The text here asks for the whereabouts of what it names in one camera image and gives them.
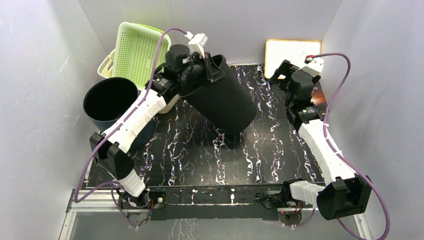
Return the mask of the black ribbed bucket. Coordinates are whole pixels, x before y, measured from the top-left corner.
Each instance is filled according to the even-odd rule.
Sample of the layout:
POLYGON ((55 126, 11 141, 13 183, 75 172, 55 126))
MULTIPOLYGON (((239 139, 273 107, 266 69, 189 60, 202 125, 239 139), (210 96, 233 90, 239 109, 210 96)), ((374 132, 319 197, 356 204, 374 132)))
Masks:
POLYGON ((232 75, 228 64, 224 71, 223 79, 207 81, 191 94, 180 97, 222 132, 235 135, 244 132, 254 120, 257 110, 252 97, 232 75))

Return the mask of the white perforated strainer basket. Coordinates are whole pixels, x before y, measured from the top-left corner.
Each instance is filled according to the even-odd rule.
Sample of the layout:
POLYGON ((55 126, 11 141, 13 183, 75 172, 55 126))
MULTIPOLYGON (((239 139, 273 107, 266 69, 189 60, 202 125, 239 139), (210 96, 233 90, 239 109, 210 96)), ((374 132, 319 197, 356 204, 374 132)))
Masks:
POLYGON ((139 90, 143 90, 151 78, 158 43, 141 33, 136 23, 119 25, 111 75, 132 81, 139 90))

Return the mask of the dark blue large bucket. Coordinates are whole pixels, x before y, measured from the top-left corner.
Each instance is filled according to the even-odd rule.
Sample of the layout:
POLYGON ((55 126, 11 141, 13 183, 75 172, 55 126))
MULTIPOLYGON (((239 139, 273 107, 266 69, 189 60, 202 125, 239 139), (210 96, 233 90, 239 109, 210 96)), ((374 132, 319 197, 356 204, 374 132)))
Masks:
POLYGON ((104 132, 111 127, 140 95, 135 83, 111 77, 95 84, 83 99, 83 109, 94 125, 104 132))

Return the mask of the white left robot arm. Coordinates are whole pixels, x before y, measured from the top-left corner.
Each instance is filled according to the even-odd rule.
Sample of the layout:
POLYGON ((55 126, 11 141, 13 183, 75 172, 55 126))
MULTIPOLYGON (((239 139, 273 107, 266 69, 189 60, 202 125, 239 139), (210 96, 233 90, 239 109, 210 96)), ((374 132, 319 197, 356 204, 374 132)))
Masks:
POLYGON ((93 161, 107 171, 113 185, 123 189, 133 206, 145 208, 150 202, 146 184, 137 175, 134 161, 127 155, 138 135, 183 89, 199 82, 215 84, 225 77, 227 65, 222 55, 194 51, 178 44, 170 47, 165 62, 155 67, 141 95, 124 114, 102 134, 90 137, 93 161))

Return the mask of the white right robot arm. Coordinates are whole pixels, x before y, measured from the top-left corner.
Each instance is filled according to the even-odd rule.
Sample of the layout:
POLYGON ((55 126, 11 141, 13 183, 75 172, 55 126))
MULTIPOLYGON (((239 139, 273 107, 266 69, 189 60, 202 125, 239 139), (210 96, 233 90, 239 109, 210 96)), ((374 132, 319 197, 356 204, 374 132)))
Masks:
POLYGON ((288 121, 305 141, 321 169, 325 185, 301 178, 286 180, 281 192, 267 201, 295 207, 303 202, 318 208, 326 220, 334 220, 365 212, 372 188, 368 178, 360 176, 338 157, 340 150, 329 146, 330 134, 324 134, 324 115, 312 102, 312 91, 324 67, 321 58, 302 67, 284 60, 269 79, 285 93, 288 121))

